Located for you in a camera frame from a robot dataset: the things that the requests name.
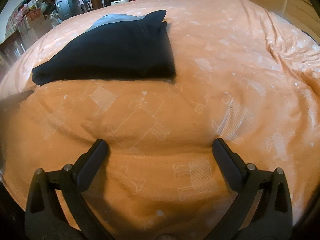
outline wooden bed frame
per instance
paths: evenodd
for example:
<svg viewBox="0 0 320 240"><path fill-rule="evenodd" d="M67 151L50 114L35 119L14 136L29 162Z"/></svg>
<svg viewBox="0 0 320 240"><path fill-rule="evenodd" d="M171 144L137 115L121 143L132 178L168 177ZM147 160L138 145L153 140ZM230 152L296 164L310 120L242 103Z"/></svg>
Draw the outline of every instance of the wooden bed frame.
<svg viewBox="0 0 320 240"><path fill-rule="evenodd" d="M320 43L320 18L309 0L250 0L308 33Z"/></svg>

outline orange duvet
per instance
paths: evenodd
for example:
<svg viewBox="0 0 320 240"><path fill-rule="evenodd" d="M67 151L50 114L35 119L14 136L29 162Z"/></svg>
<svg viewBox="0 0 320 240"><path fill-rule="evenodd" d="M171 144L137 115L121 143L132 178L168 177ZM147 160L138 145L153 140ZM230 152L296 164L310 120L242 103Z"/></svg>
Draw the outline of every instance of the orange duvet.
<svg viewBox="0 0 320 240"><path fill-rule="evenodd" d="M160 9L174 81L33 84L33 67L102 16ZM83 195L117 240L212 230L235 197L212 156L218 137L246 163L284 169L295 223L319 182L320 46L247 0L143 0L68 19L16 62L0 97L28 89L3 138L8 191L25 208L37 168L60 170L102 138L110 157Z"/></svg>

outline black clamp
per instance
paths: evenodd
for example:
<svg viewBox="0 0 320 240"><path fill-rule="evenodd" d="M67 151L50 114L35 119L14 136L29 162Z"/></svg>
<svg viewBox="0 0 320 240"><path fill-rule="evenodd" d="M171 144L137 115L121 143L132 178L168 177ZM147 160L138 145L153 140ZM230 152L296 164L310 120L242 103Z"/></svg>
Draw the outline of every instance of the black clamp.
<svg viewBox="0 0 320 240"><path fill-rule="evenodd" d="M230 188L238 195L204 240L288 240L292 206L284 171L260 171L252 163L246 165L223 139L214 140L212 151ZM107 143L98 139L74 165L66 164L61 171L36 170L25 215L25 232L30 240L114 240L81 195L108 152ZM239 230L260 189L262 197L250 225ZM81 231L68 224L55 190L62 191Z"/></svg>

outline black pillow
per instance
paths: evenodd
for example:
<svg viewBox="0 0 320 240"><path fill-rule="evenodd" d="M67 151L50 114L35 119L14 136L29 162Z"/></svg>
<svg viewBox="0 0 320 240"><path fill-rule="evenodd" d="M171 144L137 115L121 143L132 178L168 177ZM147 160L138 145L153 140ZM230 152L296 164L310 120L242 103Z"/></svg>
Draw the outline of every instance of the black pillow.
<svg viewBox="0 0 320 240"><path fill-rule="evenodd" d="M138 20L107 23L81 34L34 68L33 82L174 76L167 23L162 22L165 14L166 10L155 11Z"/></svg>

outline plastic bag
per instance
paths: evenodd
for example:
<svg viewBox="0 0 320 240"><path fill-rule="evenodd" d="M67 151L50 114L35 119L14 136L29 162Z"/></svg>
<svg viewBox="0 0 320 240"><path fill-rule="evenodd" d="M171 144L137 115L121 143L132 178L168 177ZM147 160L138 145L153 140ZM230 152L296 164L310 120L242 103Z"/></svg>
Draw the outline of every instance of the plastic bag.
<svg viewBox="0 0 320 240"><path fill-rule="evenodd" d="M38 3L36 4L36 6L37 6L38 8L40 8L43 13L45 12L45 10L46 10L47 7L48 7L48 5L47 5L45 2L38 2Z"/></svg>
<svg viewBox="0 0 320 240"><path fill-rule="evenodd" d="M51 26L52 28L56 27L60 23L62 23L62 20L59 18L59 14L57 10L54 10L50 15L49 18L52 20Z"/></svg>
<svg viewBox="0 0 320 240"><path fill-rule="evenodd" d="M21 10L18 12L15 20L14 20L14 26L17 28L18 26L21 26L22 24L22 18L28 13L29 7L27 4L23 5Z"/></svg>
<svg viewBox="0 0 320 240"><path fill-rule="evenodd" d="M31 0L30 2L28 2L29 10L37 9L37 8L38 8L38 7L36 6L36 5L37 5L37 2L38 2L38 0Z"/></svg>

